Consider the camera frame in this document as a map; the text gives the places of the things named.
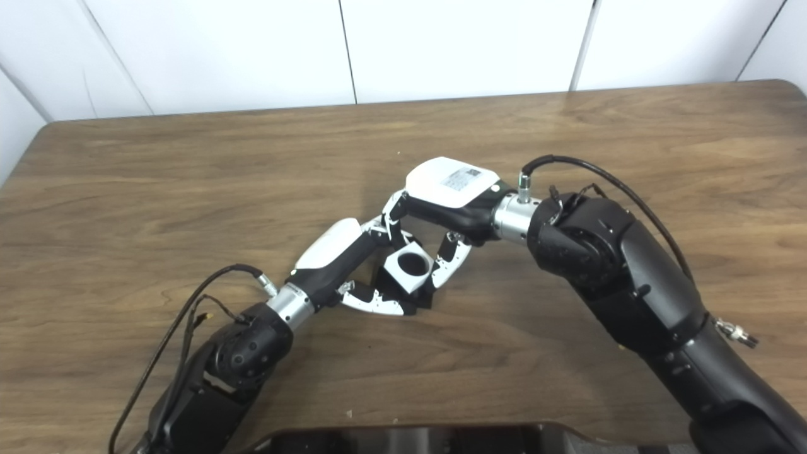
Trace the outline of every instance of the white wall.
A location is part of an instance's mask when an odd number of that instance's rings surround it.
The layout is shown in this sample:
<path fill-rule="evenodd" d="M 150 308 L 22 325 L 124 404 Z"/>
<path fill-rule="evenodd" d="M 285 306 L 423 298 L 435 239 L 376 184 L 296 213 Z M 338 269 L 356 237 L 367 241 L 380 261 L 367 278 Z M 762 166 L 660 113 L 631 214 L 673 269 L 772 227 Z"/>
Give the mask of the white wall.
<path fill-rule="evenodd" d="M 592 0 L 342 0 L 359 103 L 566 91 Z"/>
<path fill-rule="evenodd" d="M 151 112 L 80 2 L 0 1 L 0 66 L 48 120 Z"/>
<path fill-rule="evenodd" d="M 783 0 L 600 0 L 579 90 L 728 82 Z"/>
<path fill-rule="evenodd" d="M 807 0 L 788 0 L 740 80 L 784 79 L 807 93 Z"/>
<path fill-rule="evenodd" d="M 157 114 L 353 103 L 338 2 L 86 1 Z"/>
<path fill-rule="evenodd" d="M 0 72 L 0 185 L 43 126 L 44 118 Z"/>

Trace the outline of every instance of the black cable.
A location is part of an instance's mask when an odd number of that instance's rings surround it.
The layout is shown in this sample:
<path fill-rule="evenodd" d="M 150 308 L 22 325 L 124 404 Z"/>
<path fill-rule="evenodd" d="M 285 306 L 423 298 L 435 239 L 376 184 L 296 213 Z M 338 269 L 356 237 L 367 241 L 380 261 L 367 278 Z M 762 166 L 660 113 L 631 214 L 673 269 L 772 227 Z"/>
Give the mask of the black cable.
<path fill-rule="evenodd" d="M 547 154 L 545 156 L 541 156 L 539 158 L 535 158 L 532 161 L 528 162 L 527 165 L 521 168 L 521 173 L 525 176 L 530 176 L 533 173 L 533 170 L 537 169 L 540 166 L 544 166 L 546 164 L 550 164 L 552 162 L 564 162 L 566 164 L 571 164 L 577 167 L 583 167 L 586 170 L 589 170 L 595 174 L 598 174 L 600 177 L 614 185 L 617 189 L 624 192 L 638 207 L 645 213 L 650 222 L 653 223 L 655 228 L 661 233 L 661 236 L 664 237 L 664 240 L 667 241 L 667 244 L 670 245 L 670 250 L 672 254 L 675 256 L 675 259 L 678 260 L 679 266 L 681 266 L 681 271 L 684 273 L 685 276 L 692 282 L 695 282 L 695 279 L 692 277 L 692 271 L 689 269 L 689 264 L 687 263 L 687 259 L 684 257 L 684 252 L 681 251 L 681 248 L 678 246 L 678 243 L 675 242 L 675 239 L 672 237 L 672 234 L 667 227 L 664 226 L 664 223 L 661 222 L 658 216 L 653 213 L 653 210 L 642 200 L 636 192 L 633 192 L 633 189 L 628 187 L 627 184 L 624 184 L 620 179 L 613 176 L 606 170 L 591 164 L 590 162 L 584 161 L 583 159 L 578 158 L 571 158 L 568 156 L 554 156 L 553 154 Z"/>
<path fill-rule="evenodd" d="M 123 412 L 121 413 L 120 418 L 118 419 L 118 422 L 115 424 L 115 427 L 112 429 L 112 433 L 111 433 L 111 435 L 109 437 L 109 454 L 115 454 L 115 441 L 118 439 L 118 434 L 120 433 L 120 430 L 123 428 L 123 424 L 126 422 L 126 418 L 129 416 L 129 413 L 132 412 L 132 407 L 134 407 L 135 402 L 137 402 L 137 398 L 140 396 L 140 392 L 143 391 L 143 387 L 145 387 L 145 384 L 146 384 L 146 381 L 148 380 L 148 377 L 151 376 L 151 373 L 152 373 L 152 370 L 154 369 L 154 366 L 157 365 L 157 361 L 160 359 L 160 356 L 162 355 L 162 352 L 165 350 L 165 346 L 168 345 L 168 341 L 174 335 L 174 331 L 177 330 L 177 327 L 179 327 L 179 323 L 182 322 L 182 318 L 185 317 L 185 315 L 188 312 L 188 309 L 190 309 L 190 307 L 194 304 L 194 302 L 199 299 L 199 295 L 204 291 L 204 289 L 208 285 L 210 285 L 214 280 L 218 279 L 222 275 L 225 275 L 225 274 L 229 273 L 230 271 L 248 272 L 249 274 L 251 274 L 256 279 L 258 277 L 260 277 L 261 275 L 263 275 L 263 271 L 257 269 L 256 267 L 252 267 L 250 265 L 244 265 L 242 263 L 236 263 L 236 264 L 230 265 L 228 267 L 221 268 L 220 270 L 216 271 L 215 273 L 209 275 L 207 277 L 207 279 L 205 279 L 196 288 L 196 290 L 194 290 L 193 294 L 190 295 L 190 298 L 188 298 L 188 300 L 185 302 L 185 304 L 182 306 L 182 308 L 179 309 L 179 313 L 177 313 L 176 318 L 171 323 L 171 326 L 169 326 L 168 330 L 165 332 L 165 336 L 163 336 L 162 340 L 157 345 L 157 349 L 154 351 L 154 355 L 152 356 L 152 358 L 150 359 L 148 364 L 146 364 L 146 369 L 143 372 L 143 376 L 137 381 L 137 385 L 135 385 L 134 392 L 132 392 L 132 395 L 129 397 L 129 400 L 126 403 L 126 406 L 123 408 Z"/>

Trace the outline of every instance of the cable connector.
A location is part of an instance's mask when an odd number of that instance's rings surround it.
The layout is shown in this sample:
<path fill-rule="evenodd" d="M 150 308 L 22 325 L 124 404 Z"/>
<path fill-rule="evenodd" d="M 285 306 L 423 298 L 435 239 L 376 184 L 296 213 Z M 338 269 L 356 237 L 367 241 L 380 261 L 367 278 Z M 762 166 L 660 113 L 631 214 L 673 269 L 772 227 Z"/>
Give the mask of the cable connector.
<path fill-rule="evenodd" d="M 518 203 L 528 204 L 531 199 L 529 187 L 531 185 L 529 175 L 521 172 L 518 174 Z"/>
<path fill-rule="evenodd" d="M 722 318 L 713 318 L 712 323 L 729 340 L 737 341 L 749 348 L 756 348 L 759 345 L 759 340 L 748 334 L 740 325 L 724 322 Z"/>
<path fill-rule="evenodd" d="M 266 290 L 266 293 L 269 295 L 269 298 L 274 298 L 278 295 L 278 288 L 275 287 L 274 284 L 272 284 L 272 281 L 269 280 L 269 278 L 266 277 L 265 274 L 261 274 L 255 279 L 261 285 L 261 287 L 263 287 L 263 289 Z"/>

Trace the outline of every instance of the wood grain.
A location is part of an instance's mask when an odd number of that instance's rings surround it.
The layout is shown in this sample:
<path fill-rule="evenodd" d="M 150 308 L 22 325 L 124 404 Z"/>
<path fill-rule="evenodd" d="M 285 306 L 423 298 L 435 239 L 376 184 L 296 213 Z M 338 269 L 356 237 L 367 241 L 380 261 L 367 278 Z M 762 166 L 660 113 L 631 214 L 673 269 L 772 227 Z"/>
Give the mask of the wood grain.
<path fill-rule="evenodd" d="M 0 191 L 2 447 L 102 451 L 205 276 L 245 262 L 283 279 L 334 221 L 374 216 L 439 155 L 513 179 L 530 158 L 563 153 L 623 178 L 679 240 L 707 306 L 762 339 L 742 357 L 807 414 L 806 124 L 807 100 L 784 82 L 50 124 Z M 557 166 L 533 180 L 576 190 L 592 176 Z M 406 226 L 435 250 L 439 229 Z M 211 293 L 239 309 L 261 298 L 240 277 Z M 122 451 L 176 355 L 155 370 Z M 688 422 L 561 280 L 494 243 L 431 311 L 318 314 L 239 439 L 539 421 L 647 443 L 686 439 Z"/>

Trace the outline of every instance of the qr code label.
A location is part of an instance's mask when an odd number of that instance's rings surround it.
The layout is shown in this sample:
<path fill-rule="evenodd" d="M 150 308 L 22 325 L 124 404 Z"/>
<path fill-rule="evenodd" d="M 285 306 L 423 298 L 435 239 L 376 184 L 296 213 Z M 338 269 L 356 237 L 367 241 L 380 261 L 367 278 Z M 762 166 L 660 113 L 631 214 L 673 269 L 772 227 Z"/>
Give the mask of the qr code label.
<path fill-rule="evenodd" d="M 479 170 L 463 167 L 446 177 L 440 184 L 445 187 L 450 187 L 455 191 L 462 191 L 471 184 L 471 182 L 479 178 L 481 174 L 482 172 Z"/>

